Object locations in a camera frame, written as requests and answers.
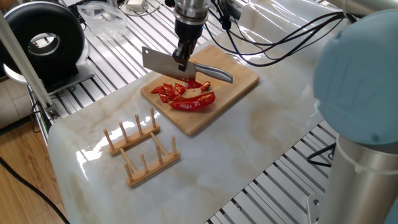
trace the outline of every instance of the black cable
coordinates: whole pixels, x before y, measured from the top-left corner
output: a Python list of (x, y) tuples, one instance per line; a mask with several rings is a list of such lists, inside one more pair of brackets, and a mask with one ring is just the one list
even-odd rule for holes
[(32, 120), (32, 131), (33, 133), (39, 133), (41, 132), (41, 130), (39, 129), (38, 131), (35, 131), (35, 121), (36, 121), (36, 117), (34, 116), (37, 113), (41, 113), (40, 111), (35, 111), (33, 113), (30, 113), (30, 119)]
[(297, 36), (294, 36), (294, 37), (291, 38), (291, 39), (289, 38), (289, 37), (293, 36), (294, 34), (300, 32), (301, 30), (303, 30), (303, 29), (306, 28), (307, 26), (312, 25), (314, 22), (316, 22), (316, 21), (318, 21), (318, 20), (320, 20), (320, 19), (324, 19), (324, 18), (326, 18), (326, 17), (330, 17), (330, 16), (338, 16), (340, 19), (344, 19), (344, 14), (343, 14), (342, 12), (332, 12), (332, 13), (328, 13), (328, 14), (325, 14), (325, 15), (322, 15), (322, 16), (320, 16), (320, 17), (318, 17), (318, 18), (313, 19), (312, 21), (310, 21), (310, 22), (306, 23), (304, 26), (302, 26), (302, 27), (296, 29), (295, 31), (293, 31), (292, 33), (290, 33), (288, 36), (286, 36), (285, 38), (283, 38), (282, 40), (280, 40), (280, 41), (278, 41), (278, 42), (276, 42), (276, 43), (269, 43), (269, 44), (267, 44), (267, 43), (252, 42), (252, 41), (250, 41), (250, 40), (248, 40), (247, 42), (249, 42), (250, 44), (253, 44), (253, 43), (254, 43), (254, 44), (257, 44), (257, 45), (261, 45), (261, 46), (274, 46), (274, 45), (283, 44), (283, 43), (286, 43), (286, 42), (288, 42), (288, 41), (294, 40), (294, 39), (296, 39), (296, 38), (298, 38), (298, 37), (301, 37), (301, 36), (303, 36), (303, 35), (305, 35), (305, 34), (307, 34), (307, 33), (309, 33), (309, 32), (312, 32), (312, 31), (318, 29), (318, 26), (324, 24), (325, 22), (323, 22), (322, 24), (317, 25), (317, 26), (315, 26), (315, 27), (312, 27), (312, 28), (309, 29), (309, 30), (306, 30), (305, 32), (302, 32), (302, 33), (300, 33), (300, 34), (297, 34)]
[[(313, 19), (312, 21), (308, 22), (307, 24), (305, 24), (304, 26), (298, 28), (297, 30), (293, 31), (291, 34), (287, 35), (287, 36), (286, 36), (285, 38), (283, 38), (282, 40), (280, 40), (280, 41), (278, 41), (278, 42), (276, 42), (276, 43), (271, 43), (271, 44), (263, 44), (263, 43), (252, 42), (252, 41), (250, 41), (250, 40), (247, 40), (247, 39), (245, 38), (245, 36), (242, 34), (242, 32), (240, 31), (240, 28), (238, 27), (238, 30), (239, 30), (239, 32), (241, 33), (242, 37), (239, 37), (239, 36), (236, 35), (236, 34), (235, 34), (235, 36), (238, 37), (238, 38), (240, 38), (241, 40), (243, 40), (243, 41), (245, 41), (245, 42), (248, 42), (248, 43), (250, 43), (250, 44), (254, 44), (256, 47), (259, 47), (258, 45), (270, 46), (270, 47), (268, 47), (268, 48), (265, 49), (265, 50), (263, 50), (262, 48), (259, 47), (260, 49), (262, 49), (261, 52), (255, 52), (255, 53), (250, 53), (250, 54), (242, 54), (242, 53), (238, 50), (238, 48), (236, 47), (236, 45), (235, 45), (235, 43), (234, 43), (234, 40), (233, 40), (233, 38), (231, 37), (231, 31), (229, 31), (229, 27), (231, 27), (230, 24), (226, 24), (226, 22), (227, 22), (227, 21), (226, 21), (226, 16), (229, 18), (229, 13), (228, 13), (228, 11), (226, 11), (226, 12), (223, 14), (223, 13), (221, 12), (221, 9), (220, 9), (219, 5), (217, 5), (217, 4), (215, 3), (214, 0), (212, 0), (212, 3), (215, 5), (216, 10), (218, 11), (218, 13), (219, 13), (219, 15), (220, 15), (220, 18), (217, 18), (213, 12), (210, 11), (210, 13), (211, 13), (212, 15), (214, 15), (214, 16), (218, 19), (218, 21), (223, 25), (223, 29), (226, 30), (226, 33), (227, 33), (227, 35), (228, 35), (228, 37), (229, 37), (229, 40), (231, 41), (231, 44), (232, 44), (232, 46), (234, 47), (234, 51), (233, 51), (233, 50), (230, 50), (230, 49), (227, 49), (226, 47), (223, 47), (222, 45), (220, 45), (220, 44), (215, 40), (215, 38), (213, 37), (213, 35), (212, 35), (212, 33), (210, 32), (208, 26), (205, 24), (205, 27), (206, 27), (207, 30), (209, 31), (210, 37), (213, 39), (213, 41), (216, 43), (217, 46), (219, 46), (220, 48), (222, 48), (223, 50), (225, 50), (225, 51), (227, 51), (227, 52), (230, 52), (230, 53), (233, 53), (233, 54), (238, 54), (238, 55), (241, 57), (242, 60), (244, 60), (246, 63), (248, 63), (248, 64), (250, 64), (250, 65), (252, 65), (252, 66), (255, 66), (255, 67), (265, 67), (265, 66), (273, 65), (273, 64), (275, 64), (275, 63), (277, 63), (277, 62), (280, 62), (281, 60), (285, 59), (286, 57), (289, 57), (289, 56), (293, 55), (294, 53), (298, 52), (299, 50), (302, 50), (302, 49), (304, 49), (304, 48), (306, 48), (306, 47), (308, 47), (308, 46), (314, 44), (316, 41), (320, 40), (322, 37), (324, 37), (324, 36), (326, 36), (328, 33), (330, 33), (341, 21), (339, 21), (339, 23), (337, 23), (337, 25), (335, 25), (331, 30), (329, 30), (328, 33), (326, 33), (325, 35), (323, 35), (322, 37), (320, 37), (320, 38), (317, 39), (316, 41), (314, 41), (314, 42), (312, 42), (312, 43), (310, 43), (310, 44), (307, 44), (306, 46), (301, 47), (301, 46), (302, 46), (303, 44), (305, 44), (309, 39), (311, 39), (318, 31), (320, 31), (322, 28), (324, 28), (327, 24), (329, 24), (329, 23), (331, 23), (331, 22), (333, 22), (333, 21), (335, 21), (335, 20), (337, 20), (337, 19), (341, 19), (341, 20), (342, 20), (342, 19), (345, 18), (345, 17), (344, 17), (344, 14), (343, 14), (342, 12), (332, 12), (332, 13), (328, 13), (328, 14), (322, 15), (322, 16), (320, 16), (320, 17), (318, 17), (318, 18)], [(295, 34), (298, 33), (300, 30), (306, 28), (306, 27), (309, 26), (309, 25), (312, 25), (314, 22), (316, 22), (316, 21), (318, 21), (318, 20), (320, 20), (320, 19), (324, 19), (324, 18), (326, 18), (326, 17), (330, 17), (330, 16), (333, 16), (333, 17), (332, 17), (332, 18), (329, 18), (326, 22), (323, 22), (322, 24), (317, 25), (317, 26), (315, 26), (315, 27), (312, 27), (311, 29), (306, 30), (305, 32), (302, 32), (302, 33), (300, 33), (300, 34), (295, 35)], [(296, 39), (296, 38), (298, 38), (298, 37), (301, 37), (301, 36), (303, 36), (303, 35), (305, 35), (305, 34), (307, 34), (307, 33), (309, 33), (309, 32), (312, 32), (312, 33), (311, 33), (308, 37), (306, 37), (301, 43), (299, 43), (296, 47), (294, 47), (290, 52), (288, 52), (287, 54), (285, 54), (285, 55), (282, 56), (281, 58), (270, 58), (270, 57), (268, 57), (268, 55), (266, 55), (265, 52), (268, 51), (268, 50), (270, 50), (270, 49), (272, 49), (272, 48), (274, 48), (275, 46), (277, 46), (277, 45), (279, 45), (279, 44), (286, 43), (286, 42), (288, 42), (288, 41), (290, 41), (290, 40), (293, 40), (293, 39)], [(265, 64), (256, 64), (256, 63), (252, 63), (252, 62), (246, 60), (246, 59), (243, 57), (243, 55), (257, 55), (257, 54), (260, 54), (260, 53), (264, 53), (268, 59), (274, 60), (274, 61), (273, 61), (273, 62), (269, 62), (269, 63), (265, 63)]]
[(312, 43), (309, 43), (309, 44), (307, 44), (306, 46), (304, 46), (304, 47), (302, 47), (302, 48), (296, 50), (294, 53), (296, 53), (296, 52), (298, 52), (299, 50), (302, 50), (302, 49), (304, 49), (304, 48), (306, 48), (306, 47), (308, 47), (308, 46), (314, 44), (314, 43), (317, 42), (318, 40), (324, 38), (324, 37), (325, 37), (326, 35), (328, 35), (332, 30), (334, 30), (334, 29), (338, 26), (338, 24), (340, 24), (340, 22), (342, 22), (342, 21), (343, 21), (343, 19), (340, 19), (340, 21), (338, 21), (338, 22), (336, 23), (336, 25), (333, 26), (326, 34), (324, 34), (324, 35), (322, 35), (321, 37), (319, 37), (318, 39), (314, 40)]
[[(280, 41), (274, 43), (272, 46), (270, 46), (269, 48), (267, 48), (267, 49), (265, 49), (265, 50), (263, 50), (263, 51), (261, 51), (261, 52), (254, 52), (254, 53), (249, 53), (249, 54), (247, 54), (247, 53), (240, 53), (240, 54), (241, 54), (241, 55), (257, 55), (257, 54), (262, 54), (262, 53), (264, 53), (264, 52), (266, 52), (266, 51), (268, 51), (268, 50), (274, 48), (275, 46), (277, 46), (277, 45), (279, 45), (279, 44), (283, 44), (283, 43), (286, 43), (286, 42), (288, 42), (288, 41), (294, 40), (294, 39), (296, 39), (296, 38), (298, 38), (298, 37), (301, 37), (301, 36), (303, 36), (303, 35), (309, 33), (309, 31), (311, 31), (311, 30), (314, 30), (314, 31), (312, 32), (312, 34), (314, 35), (314, 33), (317, 33), (318, 31), (320, 31), (320, 29), (322, 29), (323, 27), (325, 27), (327, 24), (333, 22), (334, 20), (342, 19), (342, 18), (343, 18), (343, 17), (342, 17), (342, 14), (337, 14), (337, 15), (335, 15), (334, 17), (332, 17), (332, 18), (328, 19), (327, 21), (323, 22), (322, 24), (317, 25), (317, 26), (311, 28), (310, 30), (307, 30), (306, 32), (303, 32), (303, 33), (301, 33), (301, 34), (298, 34), (298, 35), (292, 37), (292, 35), (294, 35), (294, 34), (297, 33), (298, 31), (300, 31), (301, 29), (303, 29), (303, 28), (304, 28), (304, 26), (303, 26), (303, 27), (297, 29), (296, 31), (292, 32), (291, 34), (287, 35), (287, 36), (284, 37), (282, 40), (280, 40)], [(220, 48), (222, 48), (223, 50), (225, 50), (225, 51), (227, 51), (227, 52), (229, 52), (229, 53), (238, 54), (237, 51), (233, 51), (233, 50), (227, 49), (226, 47), (223, 47), (222, 45), (220, 45), (220, 44), (215, 40), (213, 34), (210, 32), (210, 30), (209, 30), (209, 28), (207, 27), (206, 24), (205, 24), (205, 27), (206, 27), (207, 30), (209, 31), (210, 37), (213, 39), (213, 41), (215, 42), (215, 44), (216, 44), (217, 46), (219, 46)], [(286, 57), (288, 57), (288, 56), (290, 56), (290, 55), (292, 55), (292, 54), (294, 54), (294, 53), (293, 53), (293, 52), (288, 53), (288, 54), (286, 55)]]
[(334, 152), (334, 148), (336, 147), (336, 143), (331, 144), (330, 146), (327, 146), (321, 150), (319, 150), (318, 152), (314, 152), (313, 154), (309, 155), (306, 160), (308, 163), (310, 164), (314, 164), (314, 165), (318, 165), (318, 166), (325, 166), (325, 167), (331, 167), (331, 164), (327, 164), (327, 163), (323, 163), (323, 162), (316, 162), (311, 160), (312, 158), (314, 158), (315, 156), (319, 156), (320, 154), (327, 152), (329, 150), (332, 150), (332, 152)]
[[(248, 39), (243, 35), (243, 33), (242, 33), (242, 31), (241, 31), (241, 28), (239, 27), (239, 24), (238, 24), (238, 22), (236, 21), (236, 18), (235, 18), (235, 17), (232, 17), (232, 18), (234, 19), (235, 24), (236, 24), (236, 27), (238, 28), (238, 31), (239, 31), (239, 33), (241, 34), (242, 38), (243, 38), (244, 40), (248, 40)], [(240, 38), (240, 36), (234, 34), (232, 31), (230, 31), (230, 32), (231, 32), (231, 34), (234, 35), (235, 37)], [(258, 44), (252, 43), (252, 45), (254, 45), (254, 46), (256, 46), (257, 48), (259, 48), (269, 60), (277, 60), (277, 58), (268, 57), (266, 51), (265, 51), (262, 47), (260, 47)]]
[(4, 159), (0, 156), (0, 164), (13, 176), (15, 177), (19, 182), (23, 183), (26, 187), (29, 189), (33, 190), (38, 196), (40, 196), (45, 202), (47, 202), (52, 209), (58, 214), (58, 216), (62, 219), (62, 221), (66, 224), (70, 224), (67, 218), (63, 215), (63, 213), (57, 208), (57, 206), (47, 197), (45, 194), (43, 194), (39, 189), (37, 189), (35, 186), (33, 186), (31, 183), (26, 181), (23, 177), (21, 177), (17, 172), (15, 172), (14, 169), (12, 169)]

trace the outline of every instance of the wire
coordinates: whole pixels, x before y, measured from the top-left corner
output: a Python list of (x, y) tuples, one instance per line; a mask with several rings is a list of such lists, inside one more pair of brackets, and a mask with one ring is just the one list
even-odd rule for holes
[(23, 177), (21, 177), (17, 172), (15, 172), (14, 169), (12, 169), (7, 162), (0, 156), (0, 164), (13, 176), (15, 177), (19, 182), (23, 183), (26, 187), (31, 189), (33, 192), (35, 192), (38, 196), (40, 196), (45, 202), (47, 202), (52, 209), (57, 213), (57, 215), (62, 219), (62, 221), (66, 224), (70, 224), (67, 218), (63, 215), (63, 213), (58, 209), (58, 207), (47, 197), (43, 192), (41, 192), (39, 189), (37, 189), (35, 186), (33, 186), (31, 183), (26, 181)]
[[(234, 19), (234, 22), (235, 22), (235, 24), (236, 24), (236, 27), (238, 28), (238, 31), (239, 31), (239, 33), (241, 34), (241, 36), (243, 37), (243, 39), (244, 39), (244, 40), (248, 40), (248, 39), (243, 35), (243, 33), (242, 33), (242, 31), (241, 31), (241, 28), (239, 27), (239, 24), (238, 24), (238, 22), (236, 21), (236, 18), (235, 18), (235, 17), (232, 17), (232, 18)], [(234, 35), (235, 37), (240, 38), (240, 36), (234, 34), (232, 31), (230, 31), (230, 32), (231, 32), (231, 34)], [(254, 45), (254, 46), (256, 46), (257, 48), (259, 48), (269, 60), (276, 60), (276, 58), (270, 58), (270, 57), (268, 57), (268, 55), (267, 55), (267, 53), (265, 52), (265, 50), (264, 50), (262, 47), (260, 47), (258, 44), (252, 43), (252, 45)]]
[(324, 37), (325, 37), (326, 35), (328, 35), (332, 30), (334, 30), (334, 29), (338, 26), (338, 24), (340, 24), (340, 22), (342, 22), (342, 21), (343, 21), (343, 19), (340, 19), (340, 21), (338, 21), (338, 22), (336, 23), (336, 25), (333, 26), (326, 34), (324, 34), (324, 35), (322, 35), (321, 37), (319, 37), (318, 39), (314, 40), (312, 43), (307, 44), (306, 46), (304, 46), (304, 47), (302, 47), (302, 48), (296, 50), (294, 53), (296, 53), (296, 52), (298, 52), (299, 50), (302, 50), (302, 49), (304, 49), (304, 48), (306, 48), (306, 47), (308, 47), (308, 46), (314, 44), (314, 43), (317, 42), (318, 40), (324, 38)]
[[(294, 34), (296, 34), (297, 32), (299, 32), (300, 30), (302, 30), (304, 27), (308, 26), (311, 22), (317, 21), (317, 20), (319, 20), (320, 18), (324, 18), (324, 17), (326, 17), (326, 16), (332, 16), (332, 15), (335, 15), (335, 16), (333, 16), (332, 18), (328, 19), (326, 22), (324, 22), (324, 23), (322, 23), (322, 24), (320, 24), (320, 25), (317, 25), (317, 26), (313, 27), (312, 29), (307, 30), (307, 31), (305, 31), (305, 32), (303, 32), (303, 33), (301, 33), (301, 34), (297, 34), (296, 36), (293, 36)], [(236, 47), (236, 45), (235, 45), (235, 43), (234, 43), (234, 40), (233, 40), (232, 37), (231, 37), (231, 34), (230, 34), (230, 31), (229, 31), (229, 30), (226, 30), (226, 33), (227, 33), (227, 35), (228, 35), (228, 37), (229, 37), (229, 39), (230, 39), (230, 41), (231, 41), (231, 43), (232, 43), (232, 45), (233, 45), (233, 47), (234, 47), (234, 51), (233, 51), (233, 50), (230, 50), (230, 49), (227, 49), (227, 48), (223, 47), (222, 45), (220, 45), (220, 44), (215, 40), (215, 38), (213, 37), (212, 33), (209, 32), (209, 34), (210, 34), (210, 37), (211, 37), (211, 38), (213, 39), (213, 41), (215, 42), (215, 44), (216, 44), (217, 46), (219, 46), (220, 48), (222, 48), (223, 50), (225, 50), (225, 51), (227, 51), (227, 52), (230, 52), (230, 53), (233, 53), (233, 54), (238, 54), (245, 62), (247, 62), (248, 64), (250, 64), (250, 65), (252, 65), (252, 66), (255, 66), (255, 67), (265, 67), (265, 66), (270, 66), (270, 65), (273, 65), (273, 64), (275, 64), (275, 63), (277, 63), (277, 62), (280, 62), (281, 60), (285, 59), (286, 57), (291, 56), (292, 54), (296, 53), (296, 52), (299, 50), (299, 48), (300, 48), (304, 43), (306, 43), (309, 39), (311, 39), (318, 31), (320, 31), (322, 28), (324, 28), (327, 24), (329, 24), (329, 23), (331, 23), (331, 22), (333, 22), (333, 21), (335, 21), (335, 20), (337, 20), (337, 19), (342, 19), (342, 18), (344, 18), (344, 17), (343, 17), (343, 14), (342, 14), (341, 12), (334, 12), (334, 13), (331, 13), (331, 14), (323, 15), (323, 16), (321, 16), (321, 17), (319, 17), (319, 18), (314, 19), (313, 21), (311, 21), (310, 23), (304, 25), (303, 27), (301, 27), (301, 28), (295, 30), (294, 32), (292, 32), (291, 34), (287, 35), (285, 38), (283, 38), (282, 40), (278, 41), (277, 43), (273, 43), (270, 47), (268, 47), (267, 49), (263, 50), (262, 52), (256, 52), (256, 53), (251, 53), (251, 54), (242, 54), (242, 53), (238, 50), (238, 48)], [(279, 44), (283, 44), (283, 43), (285, 43), (285, 42), (288, 42), (288, 41), (290, 41), (290, 40), (293, 40), (293, 39), (296, 39), (296, 38), (298, 38), (298, 37), (300, 37), (300, 36), (303, 36), (303, 35), (305, 35), (306, 33), (309, 33), (311, 30), (313, 30), (313, 32), (312, 32), (308, 37), (306, 37), (305, 40), (303, 40), (301, 43), (299, 43), (298, 46), (296, 46), (295, 48), (293, 48), (290, 52), (288, 52), (287, 54), (285, 54), (285, 55), (282, 56), (281, 58), (274, 58), (275, 60), (274, 60), (273, 62), (269, 62), (269, 63), (265, 63), (265, 64), (256, 64), (256, 63), (252, 63), (252, 62), (246, 60), (246, 59), (243, 57), (243, 55), (256, 55), (256, 54), (259, 54), (259, 53), (266, 52), (266, 51), (268, 51), (268, 50), (274, 48), (275, 46), (277, 46), (277, 45), (279, 45)]]
[(276, 42), (276, 43), (259, 43), (259, 42), (252, 42), (252, 41), (250, 41), (250, 40), (248, 40), (247, 42), (249, 42), (249, 43), (251, 43), (251, 44), (254, 43), (254, 44), (257, 44), (257, 45), (261, 45), (261, 46), (275, 46), (275, 45), (283, 44), (283, 43), (286, 43), (286, 42), (288, 42), (288, 41), (291, 41), (291, 40), (294, 40), (294, 39), (296, 39), (296, 38), (299, 38), (299, 37), (301, 37), (301, 36), (303, 36), (303, 35), (305, 35), (305, 34), (307, 34), (307, 33), (310, 33), (310, 32), (312, 32), (312, 31), (317, 30), (320, 26), (322, 26), (322, 24), (325, 24), (325, 25), (326, 25), (326, 24), (330, 23), (330, 21), (323, 22), (323, 23), (320, 24), (320, 25), (317, 25), (317, 26), (315, 26), (315, 27), (312, 27), (311, 29), (306, 30), (305, 32), (302, 32), (302, 33), (297, 34), (296, 36), (294, 36), (294, 37), (292, 37), (292, 38), (289, 38), (289, 37), (293, 36), (294, 34), (298, 33), (299, 31), (303, 30), (303, 29), (306, 28), (307, 26), (312, 25), (314, 22), (316, 22), (316, 21), (318, 21), (318, 20), (320, 20), (320, 19), (324, 19), (324, 18), (326, 18), (326, 17), (330, 17), (330, 16), (339, 16), (341, 19), (344, 18), (344, 15), (342, 14), (342, 12), (332, 12), (332, 13), (328, 13), (328, 14), (322, 15), (322, 16), (316, 18), (316, 19), (313, 19), (312, 21), (310, 21), (310, 22), (306, 23), (304, 26), (302, 26), (302, 27), (296, 29), (296, 30), (293, 31), (291, 34), (289, 34), (288, 36), (286, 36), (285, 38), (283, 38), (282, 40), (280, 40), (280, 41), (278, 41), (278, 42)]
[(322, 153), (324, 153), (324, 152), (327, 152), (327, 151), (329, 151), (329, 150), (332, 150), (332, 153), (334, 153), (335, 147), (336, 147), (336, 143), (333, 143), (333, 144), (331, 144), (331, 145), (329, 145), (329, 146), (327, 146), (327, 147), (325, 147), (325, 148), (319, 150), (318, 152), (314, 152), (313, 154), (309, 155), (309, 156), (306, 158), (306, 160), (307, 160), (307, 162), (310, 163), (310, 164), (314, 164), (314, 165), (318, 165), (318, 166), (331, 167), (330, 164), (323, 163), (323, 162), (313, 161), (312, 158), (314, 158), (315, 156), (319, 156), (320, 154), (322, 154)]
[(127, 12), (127, 11), (123, 8), (123, 5), (120, 6), (120, 10), (121, 10), (123, 13), (125, 13), (126, 15), (129, 15), (129, 16), (137, 16), (137, 17), (147, 16), (147, 15), (149, 15), (149, 14), (152, 14), (152, 13), (156, 12), (156, 11), (163, 5), (161, 2), (158, 2), (158, 3), (160, 3), (159, 6), (157, 6), (157, 7), (156, 7), (154, 10), (152, 10), (151, 12), (147, 12), (147, 13), (144, 14), (144, 12), (146, 12), (146, 11), (148, 10), (148, 8), (149, 8), (149, 7), (148, 7), (148, 3), (146, 2), (146, 0), (145, 0), (145, 4), (144, 4), (144, 8), (143, 8), (143, 9), (134, 9), (134, 8), (128, 6), (128, 5), (127, 5), (128, 1), (129, 1), (129, 0), (125, 0), (123, 5), (124, 5), (124, 7), (125, 7), (126, 9), (128, 9), (128, 10), (130, 10), (130, 11), (133, 11), (133, 13)]

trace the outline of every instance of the red chili pepper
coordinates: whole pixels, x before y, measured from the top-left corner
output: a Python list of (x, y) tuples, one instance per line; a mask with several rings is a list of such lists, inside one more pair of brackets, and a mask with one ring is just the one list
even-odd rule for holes
[(170, 96), (174, 93), (174, 87), (171, 84), (163, 83), (164, 91), (166, 92), (166, 96)]
[(164, 86), (165, 88), (173, 88), (173, 85), (167, 84), (167, 83), (163, 83), (163, 86)]
[(161, 91), (161, 92), (159, 93), (159, 97), (160, 97), (160, 100), (162, 100), (163, 103), (169, 103), (169, 101), (167, 100), (167, 96), (166, 96), (166, 94), (164, 93), (164, 91)]
[(185, 91), (185, 86), (175, 83), (175, 90), (177, 90), (180, 94), (184, 93)]
[(178, 96), (176, 97), (176, 99), (174, 99), (174, 102), (182, 102), (182, 101), (186, 101), (187, 99), (183, 96)]
[(182, 111), (194, 111), (212, 104), (216, 100), (214, 92), (205, 93), (200, 96), (186, 98), (185, 101), (174, 101), (169, 105)]
[(206, 81), (206, 82), (200, 87), (200, 90), (201, 90), (201, 92), (204, 92), (204, 91), (206, 91), (207, 89), (209, 89), (209, 87), (210, 87), (210, 82), (209, 82), (209, 81)]
[(178, 91), (175, 91), (174, 93), (172, 93), (170, 96), (169, 96), (169, 100), (175, 100), (177, 97), (179, 97), (180, 96), (180, 93), (178, 92)]
[(198, 82), (196, 82), (194, 79), (188, 79), (188, 81), (185, 83), (185, 87), (186, 87), (187, 89), (190, 89), (190, 88), (200, 88), (200, 87), (201, 87), (201, 84), (198, 83)]
[(163, 86), (158, 86), (154, 90), (151, 91), (151, 93), (159, 93), (160, 90), (164, 90)]

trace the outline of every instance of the wooden cutting board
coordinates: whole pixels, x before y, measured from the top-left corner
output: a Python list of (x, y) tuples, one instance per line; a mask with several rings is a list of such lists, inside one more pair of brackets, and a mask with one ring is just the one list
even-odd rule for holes
[[(203, 125), (222, 112), (228, 105), (259, 81), (258, 74), (239, 64), (235, 59), (226, 55), (214, 45), (209, 45), (195, 55), (192, 55), (190, 60), (196, 60), (200, 64), (223, 69), (234, 77), (233, 84), (230, 84), (216, 80), (200, 72), (197, 73), (198, 82), (204, 83), (205, 81), (209, 81), (211, 83), (209, 91), (213, 91), (216, 95), (216, 100), (211, 105), (188, 112), (176, 110), (167, 103), (163, 103), (159, 98), (159, 94), (150, 93), (155, 87), (161, 86), (163, 83), (174, 85), (175, 82), (184, 85), (184, 82), (165, 75), (160, 76), (141, 88), (141, 94), (188, 136), (198, 131)], [(197, 95), (201, 95), (200, 89), (186, 90), (182, 96), (193, 97)]]

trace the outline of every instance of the marble table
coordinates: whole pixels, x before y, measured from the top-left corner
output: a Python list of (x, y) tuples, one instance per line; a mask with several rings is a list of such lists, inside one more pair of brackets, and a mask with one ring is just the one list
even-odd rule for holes
[[(275, 42), (330, 11), (307, 1), (252, 1), (239, 24), (254, 40)], [(217, 39), (230, 47), (225, 34)], [(113, 141), (121, 140), (118, 122), (132, 134), (137, 131), (136, 113), (143, 127), (151, 125), (151, 105), (139, 90), (159, 75), (145, 75), (57, 121), (50, 129), (48, 150), (69, 221), (204, 223), (322, 120), (313, 98), (312, 72), (326, 41), (273, 66), (251, 67), (260, 74), (258, 85), (194, 136), (184, 135), (156, 111), (161, 127), (157, 138), (171, 151), (171, 138), (176, 136), (181, 158), (134, 188), (125, 181), (122, 155), (110, 156), (103, 129)], [(284, 44), (270, 56), (280, 56), (295, 44)], [(242, 52), (257, 50), (242, 42), (237, 45)], [(267, 61), (263, 55), (249, 60)], [(154, 152), (155, 143), (148, 139), (126, 154), (139, 170), (139, 154), (151, 163), (157, 159)]]

